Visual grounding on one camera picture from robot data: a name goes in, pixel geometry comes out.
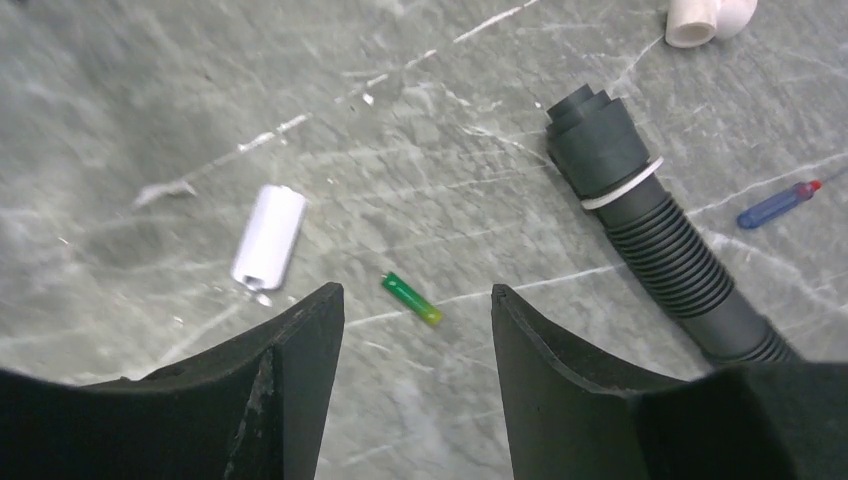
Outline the white battery cover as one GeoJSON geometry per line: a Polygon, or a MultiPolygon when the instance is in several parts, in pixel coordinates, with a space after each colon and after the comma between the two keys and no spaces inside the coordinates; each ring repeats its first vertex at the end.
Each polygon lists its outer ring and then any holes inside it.
{"type": "Polygon", "coordinates": [[[231,278],[253,291],[281,287],[305,216],[306,198],[289,187],[264,185],[235,255],[231,278]]]}

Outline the green battery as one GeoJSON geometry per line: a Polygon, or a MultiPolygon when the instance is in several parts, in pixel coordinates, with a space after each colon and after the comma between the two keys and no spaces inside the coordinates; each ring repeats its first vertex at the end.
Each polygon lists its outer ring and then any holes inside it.
{"type": "Polygon", "coordinates": [[[387,272],[382,277],[381,285],[419,319],[429,325],[437,325],[442,320],[442,312],[395,273],[387,272]]]}

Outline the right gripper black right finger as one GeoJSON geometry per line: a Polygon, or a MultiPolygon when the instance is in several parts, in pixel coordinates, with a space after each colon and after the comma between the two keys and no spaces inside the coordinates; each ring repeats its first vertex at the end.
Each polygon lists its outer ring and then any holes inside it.
{"type": "Polygon", "coordinates": [[[491,292],[517,479],[843,479],[847,367],[749,363],[693,381],[621,358],[491,292]]]}

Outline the white pipe fitting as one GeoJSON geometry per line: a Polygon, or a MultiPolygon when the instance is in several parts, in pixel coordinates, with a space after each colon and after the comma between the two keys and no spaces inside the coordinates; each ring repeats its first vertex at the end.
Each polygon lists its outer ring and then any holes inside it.
{"type": "Polygon", "coordinates": [[[670,0],[665,42],[687,49],[728,40],[747,27],[757,6],[757,0],[670,0]]]}

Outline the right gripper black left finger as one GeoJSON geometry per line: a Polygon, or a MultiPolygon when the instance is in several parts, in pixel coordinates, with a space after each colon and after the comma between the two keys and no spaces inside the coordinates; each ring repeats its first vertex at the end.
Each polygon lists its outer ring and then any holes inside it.
{"type": "Polygon", "coordinates": [[[5,479],[311,479],[344,332],[327,283],[280,315],[139,380],[1,374],[5,479]]]}

